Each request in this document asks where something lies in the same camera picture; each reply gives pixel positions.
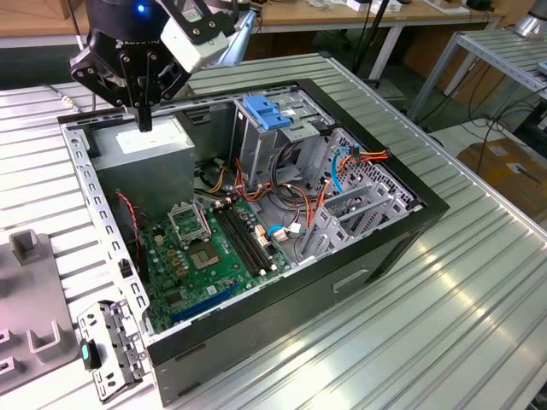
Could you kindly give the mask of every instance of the red cable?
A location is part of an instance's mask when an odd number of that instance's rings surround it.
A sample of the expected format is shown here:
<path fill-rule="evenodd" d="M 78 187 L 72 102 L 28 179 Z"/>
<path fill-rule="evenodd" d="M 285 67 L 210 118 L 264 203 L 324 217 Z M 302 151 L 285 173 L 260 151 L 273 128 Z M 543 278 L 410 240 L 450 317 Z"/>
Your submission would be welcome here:
<path fill-rule="evenodd" d="M 131 213 L 131 218 L 133 220 L 133 230 L 135 231 L 135 243 L 137 245 L 137 261 L 138 261 L 140 257 L 140 254 L 139 254 L 140 245 L 138 244 L 138 224 L 137 224 L 137 218 L 135 217 L 135 211 L 133 209 L 133 205 L 129 202 L 127 197 L 123 195 L 121 192 L 116 191 L 115 194 L 119 196 L 127 204 L 127 207 L 129 208 L 129 212 Z"/>

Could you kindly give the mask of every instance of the cardboard box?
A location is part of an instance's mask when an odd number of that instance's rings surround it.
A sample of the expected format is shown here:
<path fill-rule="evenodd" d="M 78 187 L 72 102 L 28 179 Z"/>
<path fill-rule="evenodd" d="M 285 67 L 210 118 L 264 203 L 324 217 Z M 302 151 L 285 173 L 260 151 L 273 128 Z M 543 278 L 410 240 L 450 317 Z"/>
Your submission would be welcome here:
<path fill-rule="evenodd" d="M 69 1 L 74 10 L 83 3 L 83 0 Z M 57 20 L 66 20 L 70 16 L 67 0 L 0 0 L 2 9 Z"/>
<path fill-rule="evenodd" d="M 474 143 L 457 156 L 474 172 L 481 145 Z M 531 219 L 547 218 L 547 169 L 510 139 L 486 143 L 479 176 Z"/>

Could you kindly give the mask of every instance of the blue cable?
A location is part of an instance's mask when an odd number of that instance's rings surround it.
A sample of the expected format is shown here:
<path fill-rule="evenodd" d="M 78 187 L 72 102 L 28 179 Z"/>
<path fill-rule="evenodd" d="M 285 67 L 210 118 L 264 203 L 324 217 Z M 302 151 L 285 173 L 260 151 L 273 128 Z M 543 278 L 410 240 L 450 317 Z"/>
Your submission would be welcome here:
<path fill-rule="evenodd" d="M 272 225 L 270 226 L 270 229 L 268 229 L 268 236 L 271 237 L 272 234 L 275 232 L 275 231 L 278 231 L 279 229 L 283 229 L 284 227 L 282 225 Z"/>
<path fill-rule="evenodd" d="M 334 154 L 334 157 L 332 158 L 331 163 L 331 175 L 332 175 L 332 184 L 334 185 L 334 188 L 337 189 L 338 192 L 342 192 L 342 187 L 340 186 L 340 183 L 338 182 L 338 175 L 336 171 L 336 160 L 338 156 L 342 153 L 350 153 L 350 149 L 348 148 L 340 148 L 336 153 Z"/>

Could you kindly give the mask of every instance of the yellow wire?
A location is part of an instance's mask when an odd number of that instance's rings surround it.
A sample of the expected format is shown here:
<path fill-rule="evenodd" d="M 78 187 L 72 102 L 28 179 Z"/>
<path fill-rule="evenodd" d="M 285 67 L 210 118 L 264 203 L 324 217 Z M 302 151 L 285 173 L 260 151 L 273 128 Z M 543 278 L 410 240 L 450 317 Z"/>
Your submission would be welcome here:
<path fill-rule="evenodd" d="M 222 167 L 222 169 L 221 169 L 221 175 L 220 175 L 220 177 L 219 177 L 219 182 L 217 182 L 216 185 L 215 185 L 213 188 L 211 188 L 208 192 L 210 192 L 210 193 L 213 194 L 213 193 L 215 193 L 216 191 L 218 191 L 218 190 L 221 188 L 221 186 L 222 186 L 222 181 L 224 180 L 224 171 L 225 171 L 225 168 Z"/>

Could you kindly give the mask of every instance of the chip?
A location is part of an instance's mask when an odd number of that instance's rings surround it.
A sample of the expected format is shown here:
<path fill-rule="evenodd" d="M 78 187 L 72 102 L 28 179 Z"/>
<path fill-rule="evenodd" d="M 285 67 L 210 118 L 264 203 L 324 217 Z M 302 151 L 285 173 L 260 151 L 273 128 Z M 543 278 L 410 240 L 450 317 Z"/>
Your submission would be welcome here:
<path fill-rule="evenodd" d="M 211 242 L 203 242 L 188 249 L 188 254 L 198 271 L 221 261 Z"/>
<path fill-rule="evenodd" d="M 168 303 L 169 306 L 176 305 L 180 301 L 182 301 L 182 295 L 180 292 L 172 293 L 171 295 L 165 296 L 165 301 Z"/>

